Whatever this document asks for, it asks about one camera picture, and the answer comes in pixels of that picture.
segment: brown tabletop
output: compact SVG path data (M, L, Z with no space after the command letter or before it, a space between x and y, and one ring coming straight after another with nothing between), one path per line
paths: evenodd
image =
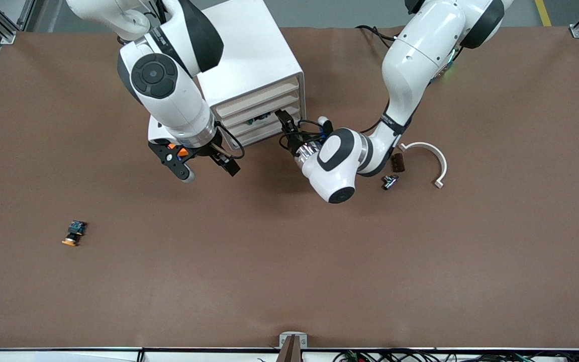
M385 48L283 29L308 114L367 128ZM114 34L0 54L0 346L579 347L579 40L503 28L428 87L389 192L322 201L276 137L183 184L147 147ZM80 247L60 241L90 223Z

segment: yellow line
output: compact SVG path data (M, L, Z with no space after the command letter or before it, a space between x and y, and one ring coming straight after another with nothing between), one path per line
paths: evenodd
M545 27L551 27L551 19L549 19L549 13L546 12L544 0L535 0L535 6L537 7L537 12L540 13L542 25L544 25Z

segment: gray floor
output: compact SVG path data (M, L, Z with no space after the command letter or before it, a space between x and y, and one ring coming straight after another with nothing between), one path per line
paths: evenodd
M223 0L194 0L205 9ZM352 28L356 25L395 27L405 25L407 15L400 0L266 0L280 27ZM555 25L568 25L579 18L579 1L547 0L547 8ZM534 0L515 0L504 18L505 27L538 27L542 25ZM83 21L75 16L65 0L44 0L35 10L30 30L37 32L108 32L106 27Z

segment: white box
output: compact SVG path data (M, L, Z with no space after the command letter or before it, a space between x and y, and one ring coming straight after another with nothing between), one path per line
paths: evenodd
M307 118L303 70L265 2L229 0L203 13L225 50L198 82L214 115L243 146L280 133L278 109Z

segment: circular gray button pad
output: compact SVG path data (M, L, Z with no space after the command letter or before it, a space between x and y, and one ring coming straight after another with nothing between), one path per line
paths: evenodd
M131 69L131 83L141 94L155 99L170 96L175 90L177 69L164 54L147 54Z

